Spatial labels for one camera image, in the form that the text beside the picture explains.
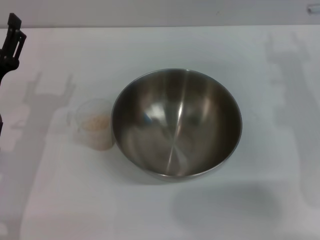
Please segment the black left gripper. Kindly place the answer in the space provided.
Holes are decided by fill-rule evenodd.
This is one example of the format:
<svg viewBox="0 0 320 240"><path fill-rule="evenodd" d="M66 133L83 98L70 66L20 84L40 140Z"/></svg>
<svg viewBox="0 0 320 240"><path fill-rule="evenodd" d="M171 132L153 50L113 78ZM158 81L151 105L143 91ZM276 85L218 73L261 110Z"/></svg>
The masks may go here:
<svg viewBox="0 0 320 240"><path fill-rule="evenodd" d="M16 70L19 65L19 57L27 36L21 31L22 21L14 13L8 17L8 29L2 49L0 50L0 82L4 76Z"/></svg>

